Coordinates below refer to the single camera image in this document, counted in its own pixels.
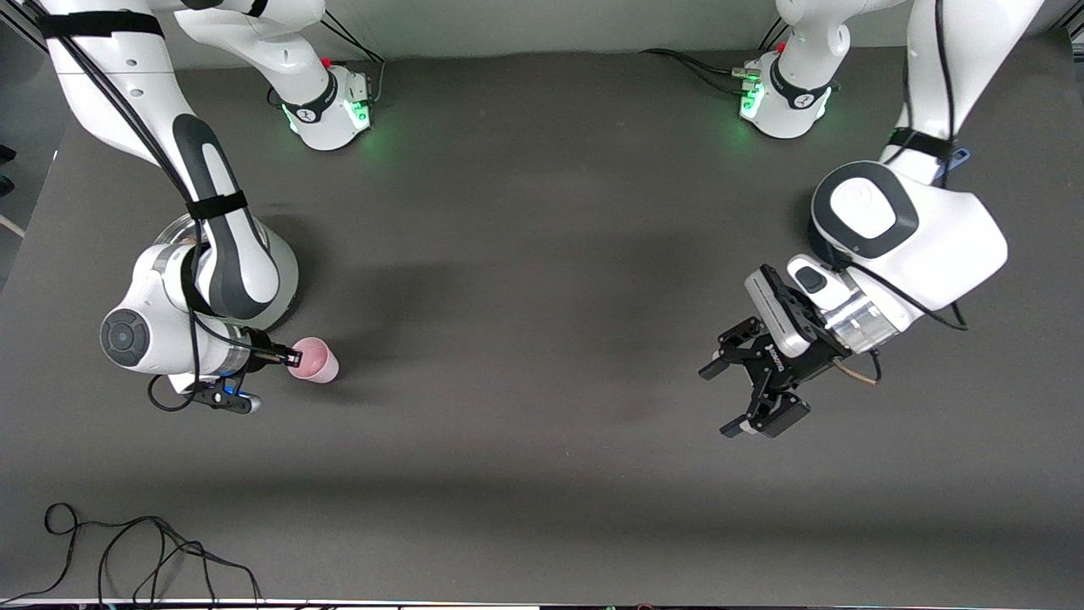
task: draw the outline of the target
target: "gray table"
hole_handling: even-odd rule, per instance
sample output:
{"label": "gray table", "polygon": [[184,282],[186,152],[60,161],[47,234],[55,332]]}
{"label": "gray table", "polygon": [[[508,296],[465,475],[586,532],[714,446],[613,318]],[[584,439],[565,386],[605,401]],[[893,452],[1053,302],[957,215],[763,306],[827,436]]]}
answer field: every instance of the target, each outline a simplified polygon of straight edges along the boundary
{"label": "gray table", "polygon": [[[724,65],[749,53],[711,56]],[[1079,607],[1084,599],[1084,112],[1063,34],[1022,42],[969,119],[1011,258],[922,322],[869,389],[802,388],[777,441],[726,441],[748,385],[696,371],[803,249],[812,187],[880,150],[901,51],[854,51],[822,124],[774,141],[645,55],[391,64],[375,129],[317,153],[253,70],[181,75],[254,211],[296,248],[339,381],[262,373],[248,417],[165,414],[98,347],[182,209],[160,172],[68,129],[0,297],[2,593],[46,584],[44,507],[154,512],[269,597]],[[150,532],[113,561],[120,592]],[[57,597],[93,595],[86,536]],[[220,593],[245,595],[220,574]],[[203,596],[189,562],[169,589]]]}

